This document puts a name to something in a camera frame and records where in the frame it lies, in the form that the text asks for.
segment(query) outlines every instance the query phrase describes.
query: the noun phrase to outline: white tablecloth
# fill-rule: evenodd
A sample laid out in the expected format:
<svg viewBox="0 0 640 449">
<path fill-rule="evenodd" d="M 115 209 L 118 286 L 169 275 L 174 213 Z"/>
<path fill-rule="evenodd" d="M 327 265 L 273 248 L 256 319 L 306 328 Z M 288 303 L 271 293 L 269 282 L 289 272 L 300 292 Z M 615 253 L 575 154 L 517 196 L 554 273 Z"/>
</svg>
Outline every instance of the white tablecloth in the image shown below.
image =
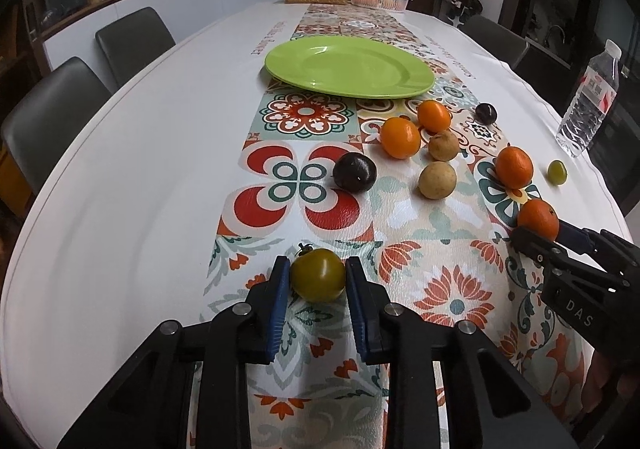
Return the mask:
<svg viewBox="0 0 640 449">
<path fill-rule="evenodd" d="M 200 321 L 218 219 L 269 81 L 264 56 L 306 9 L 259 4 L 177 45 L 105 104 L 47 180 L 0 303 L 2 392 L 42 447 L 57 445 L 161 321 Z M 439 20 L 401 21 L 494 104 L 561 218 L 631 239 L 600 173 L 561 151 L 559 117 L 526 83 Z M 568 170 L 559 188 L 543 176 L 555 158 Z"/>
</svg>

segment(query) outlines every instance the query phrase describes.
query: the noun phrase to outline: plastic bottle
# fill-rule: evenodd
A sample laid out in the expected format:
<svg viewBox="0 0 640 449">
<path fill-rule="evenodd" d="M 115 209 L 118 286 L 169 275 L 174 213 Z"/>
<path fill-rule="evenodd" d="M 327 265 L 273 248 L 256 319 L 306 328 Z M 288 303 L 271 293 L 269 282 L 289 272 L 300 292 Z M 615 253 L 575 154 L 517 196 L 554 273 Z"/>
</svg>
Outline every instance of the plastic bottle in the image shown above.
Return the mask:
<svg viewBox="0 0 640 449">
<path fill-rule="evenodd" d="M 604 52 L 592 57 L 564 114 L 556 140 L 571 156 L 580 155 L 593 139 L 618 91 L 619 46 L 607 39 Z"/>
</svg>

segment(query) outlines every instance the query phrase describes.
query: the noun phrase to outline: gray chair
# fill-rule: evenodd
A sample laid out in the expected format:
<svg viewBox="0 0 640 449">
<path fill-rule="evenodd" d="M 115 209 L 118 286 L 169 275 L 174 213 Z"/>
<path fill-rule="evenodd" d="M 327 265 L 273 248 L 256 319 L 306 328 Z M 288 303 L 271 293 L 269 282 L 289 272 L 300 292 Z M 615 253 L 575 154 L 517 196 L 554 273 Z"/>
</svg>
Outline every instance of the gray chair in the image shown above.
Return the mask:
<svg viewBox="0 0 640 449">
<path fill-rule="evenodd" d="M 489 54 L 507 63 L 512 70 L 522 61 L 529 49 L 529 43 L 524 38 L 479 14 L 472 16 L 458 28 Z"/>
<path fill-rule="evenodd" d="M 0 135 L 34 194 L 111 94 L 72 57 L 41 80 L 4 119 Z"/>
<path fill-rule="evenodd" d="M 151 7 L 132 12 L 101 28 L 95 33 L 95 39 L 118 87 L 175 45 L 166 25 Z"/>
<path fill-rule="evenodd" d="M 2 449 L 38 449 L 38 446 L 24 432 L 2 395 L 0 395 L 0 441 L 2 441 Z"/>
</svg>

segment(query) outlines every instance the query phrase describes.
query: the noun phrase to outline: potato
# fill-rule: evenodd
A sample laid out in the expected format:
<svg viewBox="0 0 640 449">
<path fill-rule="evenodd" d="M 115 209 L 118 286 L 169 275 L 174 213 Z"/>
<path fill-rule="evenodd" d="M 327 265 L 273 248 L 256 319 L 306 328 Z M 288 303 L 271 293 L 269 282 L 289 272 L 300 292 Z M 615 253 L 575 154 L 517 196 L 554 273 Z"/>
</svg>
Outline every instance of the potato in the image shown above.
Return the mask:
<svg viewBox="0 0 640 449">
<path fill-rule="evenodd" d="M 460 143 L 451 130 L 444 130 L 429 139 L 429 153 L 436 160 L 448 162 L 460 153 Z"/>
<path fill-rule="evenodd" d="M 420 173 L 418 188 L 427 198 L 440 200 L 453 193 L 457 182 L 456 170 L 449 164 L 432 162 Z"/>
</svg>

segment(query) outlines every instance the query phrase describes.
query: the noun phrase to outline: green plate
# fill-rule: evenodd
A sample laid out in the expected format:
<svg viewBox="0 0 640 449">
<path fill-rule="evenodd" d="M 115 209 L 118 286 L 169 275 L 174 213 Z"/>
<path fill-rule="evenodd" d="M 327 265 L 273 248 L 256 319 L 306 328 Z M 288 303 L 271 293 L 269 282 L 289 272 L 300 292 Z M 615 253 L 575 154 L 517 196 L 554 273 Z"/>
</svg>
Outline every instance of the green plate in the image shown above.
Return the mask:
<svg viewBox="0 0 640 449">
<path fill-rule="evenodd" d="M 423 61 L 389 44 L 347 36 L 310 36 L 268 53 L 271 75 L 298 88 L 360 99 L 401 99 L 430 90 Z"/>
</svg>

